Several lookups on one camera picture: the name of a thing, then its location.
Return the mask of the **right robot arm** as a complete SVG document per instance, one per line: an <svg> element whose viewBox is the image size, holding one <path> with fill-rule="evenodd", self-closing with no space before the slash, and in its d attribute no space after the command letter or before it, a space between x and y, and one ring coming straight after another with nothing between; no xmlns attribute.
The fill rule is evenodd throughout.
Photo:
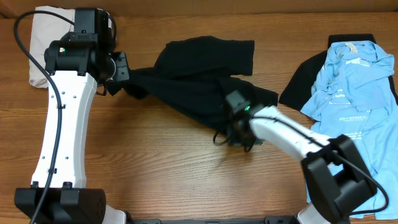
<svg viewBox="0 0 398 224"><path fill-rule="evenodd" d="M354 210L376 194L377 185L348 136L311 131L275 106L254 105L238 91L226 96L224 108L232 142L248 152L268 141L300 163L310 203L294 223L349 223Z"/></svg>

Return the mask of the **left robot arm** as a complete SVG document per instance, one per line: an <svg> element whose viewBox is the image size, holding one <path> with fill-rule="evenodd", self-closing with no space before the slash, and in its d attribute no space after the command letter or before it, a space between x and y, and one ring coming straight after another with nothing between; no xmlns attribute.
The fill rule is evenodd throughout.
<svg viewBox="0 0 398 224"><path fill-rule="evenodd" d="M98 86L129 78L116 52L116 23L106 11L78 8L73 30L50 43L39 70L49 83L44 140L30 187L15 191L15 206L31 223L132 222L107 204L104 190L86 186L85 143Z"/></svg>

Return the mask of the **black t-shirt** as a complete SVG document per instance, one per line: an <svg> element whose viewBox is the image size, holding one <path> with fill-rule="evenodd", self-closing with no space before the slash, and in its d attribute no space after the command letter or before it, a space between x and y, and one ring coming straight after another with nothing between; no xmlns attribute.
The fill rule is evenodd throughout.
<svg viewBox="0 0 398 224"><path fill-rule="evenodd" d="M165 104L215 130L228 116L222 107L226 95L237 90L251 103L270 106L278 94L239 78L251 76L255 43L213 36L169 42L153 67L129 70L127 80L109 82L111 95L125 90L143 99L154 95Z"/></svg>

